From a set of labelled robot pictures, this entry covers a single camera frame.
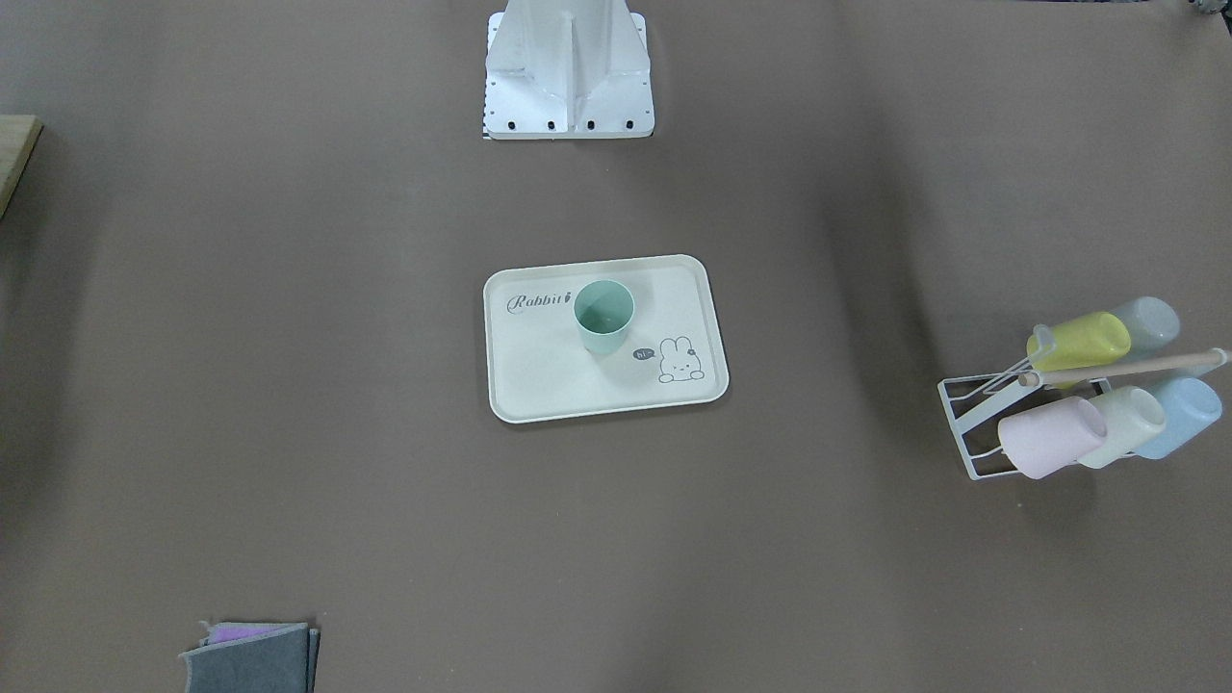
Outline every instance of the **wooden board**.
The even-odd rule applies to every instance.
[[[43,123],[34,116],[0,116],[0,175],[4,186],[0,187],[0,216],[9,206],[9,199],[17,187],[17,179],[26,169],[30,152],[42,132]]]

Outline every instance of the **purple cloth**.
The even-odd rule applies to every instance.
[[[206,638],[206,644],[217,645],[218,642],[241,640],[244,638],[269,633],[286,625],[287,624],[282,623],[219,623],[218,625],[209,628],[209,636]]]

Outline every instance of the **gray cloth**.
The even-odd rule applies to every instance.
[[[180,655],[188,667],[186,693],[310,693],[319,634],[290,624]]]

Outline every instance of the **light blue cup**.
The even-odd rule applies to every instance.
[[[1124,361],[1149,359],[1180,334],[1177,311],[1154,296],[1135,298],[1109,312],[1120,318],[1130,332],[1130,353]]]
[[[633,310],[633,295],[623,284],[600,279],[585,285],[573,300],[582,344],[593,354],[620,349],[628,337]]]
[[[1220,396],[1196,377],[1174,377],[1146,388],[1168,416],[1163,433],[1135,450],[1140,457],[1162,460],[1223,414]]]

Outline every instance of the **tray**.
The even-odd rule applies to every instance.
[[[614,279],[637,312],[615,353],[578,335],[572,300]],[[690,255],[499,271],[483,287],[488,401],[509,423],[700,404],[727,392],[727,358],[706,268]]]

